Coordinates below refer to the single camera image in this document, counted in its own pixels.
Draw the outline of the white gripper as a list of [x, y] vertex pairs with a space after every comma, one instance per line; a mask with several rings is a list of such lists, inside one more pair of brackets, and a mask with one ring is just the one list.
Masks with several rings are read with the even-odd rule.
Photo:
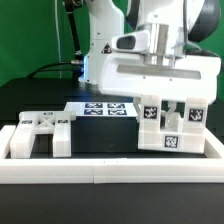
[[102, 94], [133, 98], [137, 122], [141, 118], [141, 96], [155, 95], [168, 102], [165, 117], [176, 110], [176, 102], [204, 98], [213, 103], [217, 94], [217, 76], [221, 69], [218, 57], [187, 55], [174, 67], [146, 65], [139, 54], [113, 53], [103, 65], [99, 90]]

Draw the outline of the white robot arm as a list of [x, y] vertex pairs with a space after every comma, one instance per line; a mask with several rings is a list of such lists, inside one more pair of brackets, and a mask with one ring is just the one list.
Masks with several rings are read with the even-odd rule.
[[91, 47], [81, 82], [103, 94], [183, 103], [189, 122], [206, 119], [221, 59], [197, 43], [216, 30], [219, 0], [128, 0], [125, 15], [112, 0], [86, 4]]

